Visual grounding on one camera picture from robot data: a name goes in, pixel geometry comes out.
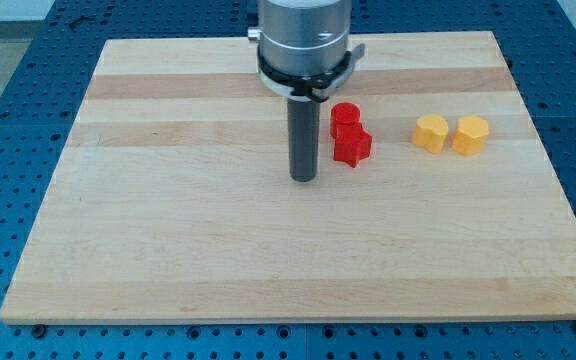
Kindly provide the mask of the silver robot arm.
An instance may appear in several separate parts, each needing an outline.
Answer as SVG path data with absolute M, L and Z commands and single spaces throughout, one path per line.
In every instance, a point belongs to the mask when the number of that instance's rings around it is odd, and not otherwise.
M 350 0 L 259 0 L 258 71 L 318 76 L 351 66 Z

